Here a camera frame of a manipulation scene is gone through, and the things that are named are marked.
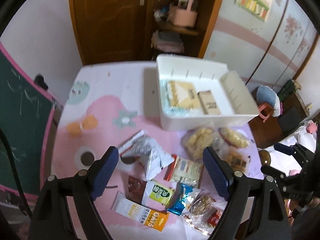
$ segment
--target green label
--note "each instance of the green label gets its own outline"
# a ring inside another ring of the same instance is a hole
[[[166,205],[170,201],[172,195],[173,195],[172,189],[162,187],[160,184],[156,183],[153,186],[152,192],[149,197]]]
[[[154,185],[152,191],[155,193],[155,198],[161,198],[161,197],[169,197],[170,193],[163,187],[159,187],[158,185]]]

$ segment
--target wooden shelf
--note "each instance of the wooden shelf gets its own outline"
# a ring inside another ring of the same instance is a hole
[[[191,36],[198,36],[199,32],[193,29],[188,29],[186,27],[179,27],[179,26],[174,26],[170,22],[164,22],[164,21],[156,21],[158,24],[159,28],[163,31],[171,31],[171,32],[177,32],[185,35],[191,35]]]

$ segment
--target cracker package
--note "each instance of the cracker package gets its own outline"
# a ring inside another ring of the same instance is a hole
[[[200,102],[205,114],[219,115],[221,114],[220,109],[214,99],[211,90],[201,91],[198,93]]]
[[[236,148],[229,146],[228,150],[222,157],[233,169],[233,171],[241,171],[243,174],[248,175],[250,156],[238,151]]]
[[[154,180],[143,181],[132,176],[129,176],[128,188],[128,199],[142,205],[147,204],[148,198],[167,205],[174,193],[173,189],[162,186]]]
[[[167,86],[171,107],[181,107],[184,109],[201,107],[193,84],[189,82],[169,81]]]
[[[170,164],[164,179],[199,188],[204,165],[177,155],[172,155],[172,157],[174,158],[174,162]]]
[[[139,205],[126,199],[121,192],[117,193],[111,210],[159,231],[163,230],[169,218],[169,213],[161,213],[160,211]]]

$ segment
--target pink board frame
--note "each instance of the pink board frame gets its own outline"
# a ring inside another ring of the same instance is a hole
[[[3,44],[0,42],[0,51],[3,53],[3,55],[7,58],[7,60],[9,60],[9,62],[11,63],[11,65],[15,68],[15,70],[21,75],[23,76],[27,82],[34,87],[35,90],[37,90],[39,93],[41,93],[45,98],[47,98],[48,100],[52,100],[53,96],[48,93],[47,91],[41,89],[40,87],[38,87],[33,80],[18,66],[18,64],[13,60],[13,58],[10,56],[10,54],[7,52],[7,50],[4,48]],[[45,131],[44,131],[44,138],[42,141],[42,149],[41,149],[41,158],[40,158],[40,189],[43,187],[44,184],[44,159],[45,159],[45,153],[46,153],[46,149],[47,149],[47,142],[48,142],[48,136],[49,136],[49,131],[50,131],[50,126],[52,123],[52,119],[53,119],[53,114],[54,114],[54,108],[51,109],[50,113],[49,113],[49,117],[48,117],[48,121],[47,121],[47,125],[45,127]],[[0,189],[1,190],[5,190],[5,191],[10,191],[16,195],[19,196],[19,192],[17,190],[8,188],[6,186],[3,186],[0,184]],[[28,194],[25,193],[25,198],[28,200],[36,200],[38,198],[37,195],[33,195],[33,194]]]

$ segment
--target snack package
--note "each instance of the snack package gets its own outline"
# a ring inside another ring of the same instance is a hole
[[[203,115],[199,98],[191,83],[160,80],[160,97],[162,110],[168,115]]]
[[[197,188],[190,187],[181,183],[178,187],[181,187],[181,192],[179,197],[174,202],[174,204],[167,210],[173,214],[180,216],[181,214],[187,213],[191,208],[194,200],[200,193],[200,190]]]
[[[159,231],[163,230],[169,218],[169,213],[164,214],[157,210],[141,206],[126,199],[121,192],[117,193],[111,210]]]
[[[184,109],[200,108],[200,101],[193,84],[172,80],[168,81],[167,90],[171,107],[181,107]]]
[[[220,109],[214,99],[211,90],[201,91],[198,93],[201,105],[205,114],[219,115],[221,114]]]
[[[224,143],[220,134],[211,127],[200,127],[190,137],[183,139],[185,146],[193,160],[202,159],[203,150],[211,146],[215,151]]]
[[[194,215],[204,215],[212,205],[213,199],[210,194],[201,196],[190,208],[190,212]]]
[[[182,220],[201,234],[211,235],[223,213],[222,210],[213,206],[214,202],[215,200],[208,194],[203,195],[191,206],[189,212],[181,215]]]
[[[246,148],[251,144],[251,141],[243,134],[234,131],[231,128],[223,127],[220,129],[220,133],[226,141],[236,148]]]
[[[181,158],[177,155],[172,156],[174,158],[174,162],[169,166],[164,179],[166,181],[184,183],[191,187],[199,188],[204,165],[192,160]]]
[[[134,142],[131,156],[140,156],[139,162],[144,166],[146,180],[152,180],[174,161],[171,154],[164,151],[157,141],[149,136],[138,138]]]
[[[128,199],[142,205],[146,205],[148,198],[167,205],[174,190],[162,186],[156,181],[143,181],[129,176],[128,181],[129,194]]]
[[[250,163],[250,156],[238,151],[236,148],[229,146],[222,160],[226,161],[233,171],[241,171],[243,174],[247,175]]]

